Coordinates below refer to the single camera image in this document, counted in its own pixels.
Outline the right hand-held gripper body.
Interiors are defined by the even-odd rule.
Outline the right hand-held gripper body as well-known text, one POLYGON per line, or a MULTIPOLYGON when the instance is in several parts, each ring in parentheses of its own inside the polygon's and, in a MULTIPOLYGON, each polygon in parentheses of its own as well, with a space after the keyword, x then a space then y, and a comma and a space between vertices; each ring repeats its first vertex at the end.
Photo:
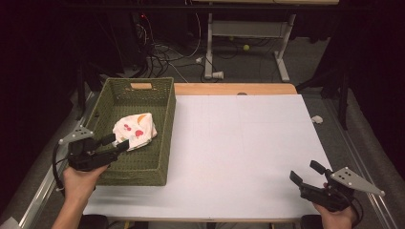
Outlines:
POLYGON ((303 181, 299 187, 300 197, 327 208, 331 212, 343 211, 349 207, 353 200, 355 190, 375 194, 381 197, 385 192, 359 176, 348 167, 336 172, 326 169, 324 176, 327 186, 315 187, 303 181))

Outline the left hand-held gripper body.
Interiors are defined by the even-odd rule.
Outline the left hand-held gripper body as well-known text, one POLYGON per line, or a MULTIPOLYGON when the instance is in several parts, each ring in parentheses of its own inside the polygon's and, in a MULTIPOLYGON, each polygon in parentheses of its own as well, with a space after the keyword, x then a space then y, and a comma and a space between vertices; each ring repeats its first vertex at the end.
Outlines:
POLYGON ((118 152, 115 147, 104 151, 97 149, 103 146, 101 138, 95 139, 95 133, 80 125, 58 141, 59 145, 68 147, 69 165, 77 171, 90 172, 96 168, 116 161, 118 152))

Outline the white fruit print cloth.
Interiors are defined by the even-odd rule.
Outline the white fruit print cloth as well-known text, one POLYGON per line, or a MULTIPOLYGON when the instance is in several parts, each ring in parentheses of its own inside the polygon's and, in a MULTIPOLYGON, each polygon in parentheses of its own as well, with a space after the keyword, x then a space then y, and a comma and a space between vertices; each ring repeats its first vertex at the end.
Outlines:
POLYGON ((128 151, 132 151, 149 144, 158 132, 153 116, 145 113, 123 117, 115 124, 113 134, 116 136, 114 146, 128 140, 128 151))

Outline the green woven basket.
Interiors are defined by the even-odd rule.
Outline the green woven basket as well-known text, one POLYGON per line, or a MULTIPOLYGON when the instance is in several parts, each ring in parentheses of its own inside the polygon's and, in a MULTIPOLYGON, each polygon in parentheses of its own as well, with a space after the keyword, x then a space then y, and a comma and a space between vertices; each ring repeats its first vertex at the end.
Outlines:
POLYGON ((119 155, 98 180, 102 186, 163 186, 171 149, 176 110, 174 80, 168 78, 109 78, 104 83, 86 127, 100 139, 127 115, 149 113, 157 129, 152 141, 119 155))

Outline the person's right hand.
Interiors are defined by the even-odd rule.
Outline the person's right hand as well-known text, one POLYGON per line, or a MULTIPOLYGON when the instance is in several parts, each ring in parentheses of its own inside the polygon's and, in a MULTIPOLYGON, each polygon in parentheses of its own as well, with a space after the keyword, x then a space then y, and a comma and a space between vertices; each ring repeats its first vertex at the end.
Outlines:
POLYGON ((352 207, 343 211, 330 212, 327 208, 313 203, 314 208, 320 213, 324 229, 352 229, 358 215, 352 207))

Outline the person's left hand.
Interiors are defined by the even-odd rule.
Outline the person's left hand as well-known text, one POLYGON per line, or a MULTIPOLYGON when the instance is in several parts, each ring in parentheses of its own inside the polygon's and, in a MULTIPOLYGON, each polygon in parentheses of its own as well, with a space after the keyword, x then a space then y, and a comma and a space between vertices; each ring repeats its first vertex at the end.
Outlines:
POLYGON ((100 175, 106 169, 107 166, 102 166, 90 172, 82 172, 68 167, 63 172, 66 200, 86 203, 94 191, 100 175))

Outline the black metal stand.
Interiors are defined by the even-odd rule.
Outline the black metal stand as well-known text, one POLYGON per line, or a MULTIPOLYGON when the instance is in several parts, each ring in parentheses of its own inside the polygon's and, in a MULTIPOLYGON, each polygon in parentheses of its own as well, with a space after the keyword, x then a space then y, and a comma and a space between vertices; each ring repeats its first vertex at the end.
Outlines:
POLYGON ((338 65, 323 72, 316 73, 311 79, 295 87, 297 92, 306 88, 321 87, 322 98, 338 98, 337 117, 341 127, 347 130, 347 107, 349 92, 349 76, 344 65, 338 65))
POLYGON ((101 74, 104 71, 93 62, 80 61, 76 69, 76 89, 78 114, 76 119, 82 118, 86 112, 86 87, 92 92, 100 92, 102 89, 101 74))

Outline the white table mat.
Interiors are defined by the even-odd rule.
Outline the white table mat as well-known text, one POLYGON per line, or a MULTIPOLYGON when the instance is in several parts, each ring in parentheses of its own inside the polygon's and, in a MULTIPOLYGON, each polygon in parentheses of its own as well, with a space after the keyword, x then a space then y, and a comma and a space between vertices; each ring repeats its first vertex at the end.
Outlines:
POLYGON ((328 165, 301 95, 180 95, 167 182, 99 186, 88 214, 112 219, 288 221, 314 209, 291 172, 320 186, 328 165))

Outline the wooden table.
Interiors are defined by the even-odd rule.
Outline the wooden table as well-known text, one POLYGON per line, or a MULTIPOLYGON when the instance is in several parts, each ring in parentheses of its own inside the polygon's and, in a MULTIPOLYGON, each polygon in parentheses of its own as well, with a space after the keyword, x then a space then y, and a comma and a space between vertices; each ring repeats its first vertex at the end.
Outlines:
POLYGON ((217 178, 207 178, 220 166, 216 155, 186 140, 186 130, 180 126, 186 106, 181 98, 189 96, 231 96, 249 98, 256 95, 296 95, 291 84, 268 83, 176 83, 173 93, 178 101, 171 132, 171 155, 165 186, 99 186, 86 208, 87 213, 98 213, 111 220, 134 221, 247 221, 248 217, 226 216, 231 205, 222 206, 224 192, 217 178))

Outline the aluminium rail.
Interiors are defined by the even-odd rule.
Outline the aluminium rail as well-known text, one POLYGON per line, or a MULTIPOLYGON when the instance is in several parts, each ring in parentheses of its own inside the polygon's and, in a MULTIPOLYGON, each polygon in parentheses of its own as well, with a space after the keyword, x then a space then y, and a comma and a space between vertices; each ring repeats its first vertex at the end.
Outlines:
POLYGON ((320 135, 332 167, 348 166, 386 193, 356 195, 364 209, 358 229, 405 229, 405 179, 386 156, 356 100, 350 100, 346 127, 339 123, 335 101, 323 99, 321 107, 324 122, 331 125, 320 135))
POLYGON ((29 170, 22 186, 18 190, 19 200, 24 205, 24 214, 18 220, 21 229, 50 229, 63 205, 64 197, 57 191, 57 184, 53 175, 63 180, 63 171, 68 165, 65 157, 68 152, 66 145, 54 147, 58 141, 69 134, 73 129, 82 125, 91 114, 96 104, 98 93, 86 95, 86 112, 82 118, 76 119, 78 114, 77 100, 67 119, 53 135, 44 151, 29 170))

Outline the white metal frame desk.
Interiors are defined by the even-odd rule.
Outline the white metal frame desk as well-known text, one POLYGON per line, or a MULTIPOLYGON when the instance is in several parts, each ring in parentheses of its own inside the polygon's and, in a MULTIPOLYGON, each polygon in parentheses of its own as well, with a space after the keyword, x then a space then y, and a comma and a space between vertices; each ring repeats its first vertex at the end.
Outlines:
MULTIPOLYGON (((241 7, 243 12, 252 14, 253 10, 248 7, 329 7, 337 6, 339 0, 192 0, 193 2, 205 3, 208 7, 223 5, 226 9, 241 7)), ((205 55, 205 79, 215 79, 212 73, 219 72, 213 65, 213 38, 241 37, 241 38, 275 38, 281 41, 279 48, 273 52, 276 71, 283 82, 289 82, 287 67, 284 62, 284 53, 288 45, 296 18, 295 12, 288 12, 287 18, 280 22, 259 22, 257 19, 215 19, 213 13, 208 14, 207 19, 207 45, 205 55)))

